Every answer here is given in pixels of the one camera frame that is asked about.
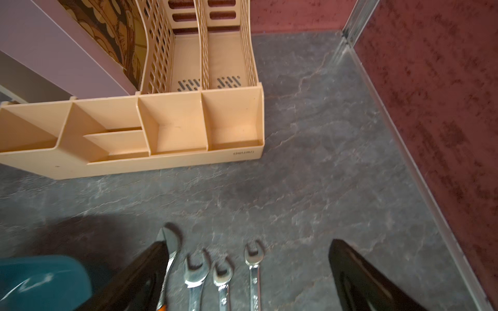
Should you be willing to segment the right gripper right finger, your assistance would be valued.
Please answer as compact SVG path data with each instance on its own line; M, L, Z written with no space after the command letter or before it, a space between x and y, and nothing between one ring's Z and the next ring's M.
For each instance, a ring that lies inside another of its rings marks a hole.
M425 310L344 240L328 257L342 310Z

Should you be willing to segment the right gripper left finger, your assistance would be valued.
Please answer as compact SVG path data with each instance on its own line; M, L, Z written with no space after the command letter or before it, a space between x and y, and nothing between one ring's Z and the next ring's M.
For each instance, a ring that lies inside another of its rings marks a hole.
M165 242L154 242L78 310L156 310L169 259Z

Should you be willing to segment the orange handled adjustable wrench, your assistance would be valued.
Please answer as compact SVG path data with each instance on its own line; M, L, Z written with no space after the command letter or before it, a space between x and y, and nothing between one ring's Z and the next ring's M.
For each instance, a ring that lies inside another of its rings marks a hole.
M167 268L163 278L162 288L160 296L158 298L158 304L156 306L157 310L167 310L167 299L166 299L167 280L169 272L174 264L175 258L179 253L182 239L178 228L173 223L167 223L166 225L163 226L162 229L159 230L156 237L156 241L164 242L167 245L167 249L169 252Z

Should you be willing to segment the teal plastic storage tray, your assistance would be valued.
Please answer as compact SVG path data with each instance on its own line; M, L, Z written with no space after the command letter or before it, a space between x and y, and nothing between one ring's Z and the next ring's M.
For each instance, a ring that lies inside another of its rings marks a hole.
M76 310L91 296L86 269L71 257L1 259L1 310Z

